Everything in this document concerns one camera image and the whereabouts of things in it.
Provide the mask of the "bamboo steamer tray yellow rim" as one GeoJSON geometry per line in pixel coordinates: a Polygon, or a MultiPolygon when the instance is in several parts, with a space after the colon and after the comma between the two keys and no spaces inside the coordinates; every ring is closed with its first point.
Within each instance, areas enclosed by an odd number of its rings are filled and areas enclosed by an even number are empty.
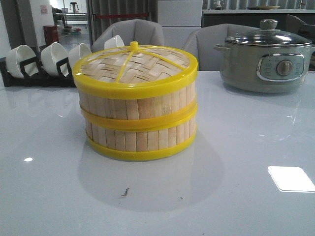
{"type": "Polygon", "coordinates": [[[181,125],[197,111],[195,82],[160,96],[142,99],[111,99],[79,91],[84,118],[102,128],[122,131],[153,131],[181,125]]]}

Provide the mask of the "woven bamboo steamer lid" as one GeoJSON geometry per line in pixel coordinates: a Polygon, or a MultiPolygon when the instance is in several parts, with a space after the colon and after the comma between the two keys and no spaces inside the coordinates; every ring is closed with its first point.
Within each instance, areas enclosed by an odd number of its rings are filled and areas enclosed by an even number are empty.
{"type": "Polygon", "coordinates": [[[77,88],[90,95],[111,99],[142,99],[165,95],[192,84],[198,61],[186,51],[139,45],[92,53],[74,65],[77,88]]]}

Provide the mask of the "grey chair left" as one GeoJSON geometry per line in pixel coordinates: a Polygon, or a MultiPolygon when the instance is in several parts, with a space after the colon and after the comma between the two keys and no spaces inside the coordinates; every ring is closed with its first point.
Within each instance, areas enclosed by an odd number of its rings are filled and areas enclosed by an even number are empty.
{"type": "Polygon", "coordinates": [[[137,41],[140,45],[165,45],[165,38],[160,24],[147,20],[132,19],[110,25],[92,44],[91,51],[94,53],[103,50],[105,41],[116,35],[122,38],[126,46],[132,41],[137,41]]]}

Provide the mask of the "white bowl far right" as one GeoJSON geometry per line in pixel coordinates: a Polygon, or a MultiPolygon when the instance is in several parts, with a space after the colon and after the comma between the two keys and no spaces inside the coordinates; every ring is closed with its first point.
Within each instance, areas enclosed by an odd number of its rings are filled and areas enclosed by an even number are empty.
{"type": "Polygon", "coordinates": [[[104,42],[104,49],[123,47],[125,44],[119,35],[116,35],[104,42]]]}

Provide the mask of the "white bowl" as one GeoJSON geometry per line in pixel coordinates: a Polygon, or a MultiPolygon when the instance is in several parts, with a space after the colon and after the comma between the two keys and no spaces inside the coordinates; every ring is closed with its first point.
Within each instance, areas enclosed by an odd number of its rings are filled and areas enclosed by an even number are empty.
{"type": "Polygon", "coordinates": [[[24,76],[20,68],[20,62],[35,57],[35,52],[28,45],[20,45],[10,50],[6,56],[6,68],[14,78],[22,79],[24,76]]]}
{"type": "Polygon", "coordinates": [[[104,42],[104,49],[123,47],[125,44],[119,35],[116,35],[104,42]]]}
{"type": "Polygon", "coordinates": [[[91,53],[92,52],[89,46],[85,43],[80,43],[74,48],[72,48],[68,53],[70,68],[73,69],[77,61],[90,55],[91,53]]]}
{"type": "Polygon", "coordinates": [[[60,43],[52,43],[41,52],[43,69],[50,76],[58,76],[57,62],[67,58],[67,56],[67,51],[60,43]]]}

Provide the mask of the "white refrigerator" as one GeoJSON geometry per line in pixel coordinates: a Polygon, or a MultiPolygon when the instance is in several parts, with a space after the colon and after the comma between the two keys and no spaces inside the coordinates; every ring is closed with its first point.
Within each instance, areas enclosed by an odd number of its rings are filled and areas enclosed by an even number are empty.
{"type": "Polygon", "coordinates": [[[201,28],[201,0],[159,0],[157,23],[162,26],[165,45],[183,48],[190,33],[201,28]]]}

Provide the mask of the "black dish rack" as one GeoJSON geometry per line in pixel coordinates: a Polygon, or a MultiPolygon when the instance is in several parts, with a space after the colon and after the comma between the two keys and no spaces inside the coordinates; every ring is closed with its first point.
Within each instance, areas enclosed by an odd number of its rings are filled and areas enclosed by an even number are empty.
{"type": "Polygon", "coordinates": [[[6,68],[6,57],[0,59],[0,72],[6,87],[75,87],[68,58],[57,62],[58,76],[50,76],[44,69],[39,55],[20,62],[23,78],[14,78],[6,68]]]}

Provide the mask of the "green electric cooking pot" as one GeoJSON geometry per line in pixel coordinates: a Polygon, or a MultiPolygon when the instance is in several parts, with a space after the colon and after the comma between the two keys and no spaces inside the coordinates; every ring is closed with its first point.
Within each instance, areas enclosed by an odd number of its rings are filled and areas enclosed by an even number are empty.
{"type": "Polygon", "coordinates": [[[285,93],[300,88],[315,48],[307,46],[254,46],[225,42],[220,75],[228,85],[254,92],[285,93]]]}

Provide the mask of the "red barrier belt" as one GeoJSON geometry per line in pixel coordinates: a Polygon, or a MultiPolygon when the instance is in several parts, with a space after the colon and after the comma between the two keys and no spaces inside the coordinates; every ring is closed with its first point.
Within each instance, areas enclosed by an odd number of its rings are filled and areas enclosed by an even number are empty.
{"type": "Polygon", "coordinates": [[[139,18],[148,17],[150,15],[147,13],[136,13],[136,14],[118,14],[118,15],[96,15],[97,19],[120,19],[120,18],[139,18]]]}

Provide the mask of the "dark grey cabinet counter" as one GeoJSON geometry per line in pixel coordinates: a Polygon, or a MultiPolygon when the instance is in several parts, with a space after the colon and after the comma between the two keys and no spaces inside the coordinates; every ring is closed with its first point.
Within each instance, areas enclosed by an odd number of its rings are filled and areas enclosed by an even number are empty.
{"type": "Polygon", "coordinates": [[[258,27],[262,19],[278,20],[278,27],[284,29],[286,15],[294,15],[313,25],[315,11],[305,9],[278,9],[278,10],[203,10],[202,27],[219,24],[237,24],[258,27]]]}

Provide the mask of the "red trash bin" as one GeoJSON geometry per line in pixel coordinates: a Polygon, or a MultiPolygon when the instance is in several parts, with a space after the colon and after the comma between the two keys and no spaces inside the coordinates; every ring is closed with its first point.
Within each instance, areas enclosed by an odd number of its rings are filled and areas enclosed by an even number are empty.
{"type": "Polygon", "coordinates": [[[58,28],[55,25],[43,26],[46,46],[59,42],[58,28]]]}

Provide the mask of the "glass pot lid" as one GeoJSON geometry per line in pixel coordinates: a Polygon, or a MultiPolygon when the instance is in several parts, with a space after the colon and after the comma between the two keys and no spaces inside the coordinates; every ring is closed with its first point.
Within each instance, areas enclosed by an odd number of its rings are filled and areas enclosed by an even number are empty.
{"type": "Polygon", "coordinates": [[[260,28],[236,33],[228,36],[225,41],[232,44],[264,47],[307,47],[312,45],[310,39],[277,29],[277,25],[277,20],[263,19],[260,21],[260,28]]]}

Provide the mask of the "yellow plate on counter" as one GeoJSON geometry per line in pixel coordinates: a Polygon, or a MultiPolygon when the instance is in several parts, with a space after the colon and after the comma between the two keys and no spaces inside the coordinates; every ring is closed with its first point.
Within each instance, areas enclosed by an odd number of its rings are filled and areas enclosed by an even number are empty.
{"type": "Polygon", "coordinates": [[[277,10],[280,9],[278,5],[259,5],[256,7],[257,10],[277,10]]]}

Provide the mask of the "white bowl far left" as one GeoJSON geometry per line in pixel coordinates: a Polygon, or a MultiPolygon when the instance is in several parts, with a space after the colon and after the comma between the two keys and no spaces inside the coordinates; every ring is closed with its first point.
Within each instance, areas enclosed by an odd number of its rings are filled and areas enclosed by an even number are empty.
{"type": "Polygon", "coordinates": [[[14,78],[22,79],[24,76],[20,68],[20,62],[35,57],[35,52],[28,45],[20,45],[10,50],[6,56],[6,68],[14,78]]]}

